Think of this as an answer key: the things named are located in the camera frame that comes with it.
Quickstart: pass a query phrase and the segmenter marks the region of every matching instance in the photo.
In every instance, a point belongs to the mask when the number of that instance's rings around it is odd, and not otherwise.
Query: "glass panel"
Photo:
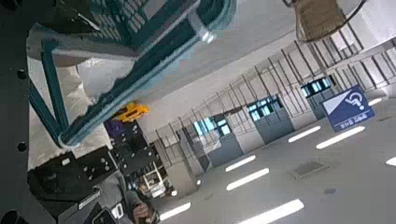
[[[199,124],[199,126],[201,127],[201,130],[202,130],[203,133],[207,133],[207,132],[208,132],[208,130],[206,129],[206,126],[205,126],[203,120],[200,120],[200,121],[198,122],[198,124]]]
[[[253,120],[254,121],[256,121],[256,120],[259,120],[261,117],[260,117],[260,114],[259,114],[259,111],[254,111],[254,112],[250,112],[250,115],[251,115],[251,117],[253,117]]]
[[[320,91],[322,90],[321,85],[320,85],[319,82],[317,82],[317,87],[318,87],[318,89],[319,89]]]
[[[263,113],[265,116],[271,114],[270,109],[268,108],[268,106],[265,106],[265,107],[262,108],[262,113]]]
[[[268,109],[270,110],[270,113],[273,113],[275,111],[273,105],[268,105]]]
[[[227,121],[225,119],[223,119],[223,120],[218,122],[218,126],[224,125],[226,123],[227,123]]]
[[[304,97],[307,97],[308,96],[308,92],[306,92],[306,89],[305,88],[301,88],[301,90],[303,91]]]
[[[195,130],[198,132],[199,135],[202,135],[201,127],[199,126],[198,122],[194,122]]]
[[[252,105],[252,106],[250,106],[248,108],[248,111],[252,111],[252,110],[255,110],[255,109],[257,109],[257,106],[256,105]]]
[[[327,87],[330,87],[330,82],[329,82],[329,80],[327,79],[327,78],[323,78],[323,84],[324,84],[324,86],[327,88]]]
[[[319,91],[317,83],[312,83],[312,88],[314,89],[314,92],[318,92]]]
[[[224,135],[231,133],[228,125],[224,125],[223,127],[221,127],[221,131],[223,132]]]
[[[206,119],[204,119],[204,121],[205,121],[206,127],[209,129],[209,131],[212,131],[215,129],[215,126],[213,125],[210,118],[206,118]]]
[[[280,106],[279,101],[273,102],[273,107],[274,107],[275,110],[279,110],[280,108],[282,108],[282,107]]]

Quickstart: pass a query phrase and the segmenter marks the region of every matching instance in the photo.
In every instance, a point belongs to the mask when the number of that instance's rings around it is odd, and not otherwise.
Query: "black machine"
[[[95,187],[117,171],[118,165],[112,153],[107,147],[101,147],[78,159],[68,152],[47,161],[28,173],[28,184],[30,191],[57,223],[118,223],[96,201],[100,190]],[[150,205],[145,198],[141,199]],[[151,223],[159,221],[158,218],[152,220],[154,222]]]

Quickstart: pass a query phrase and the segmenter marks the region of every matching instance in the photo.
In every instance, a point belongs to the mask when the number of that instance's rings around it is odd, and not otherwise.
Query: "person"
[[[117,206],[122,207],[122,216],[113,214],[120,224],[155,224],[159,223],[158,213],[151,204],[144,202],[138,192],[128,189],[120,171],[108,177],[96,188],[100,190],[97,200],[102,207],[113,211]]]

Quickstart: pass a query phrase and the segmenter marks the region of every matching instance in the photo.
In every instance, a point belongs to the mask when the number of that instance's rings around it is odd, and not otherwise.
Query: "blue sign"
[[[336,133],[375,116],[360,86],[354,86],[322,103]]]

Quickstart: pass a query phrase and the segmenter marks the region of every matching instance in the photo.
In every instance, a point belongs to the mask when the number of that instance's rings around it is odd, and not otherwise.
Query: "yellow object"
[[[113,116],[113,119],[118,119],[122,122],[132,122],[136,119],[140,119],[148,112],[149,108],[146,105],[130,103],[121,108],[120,111]]]

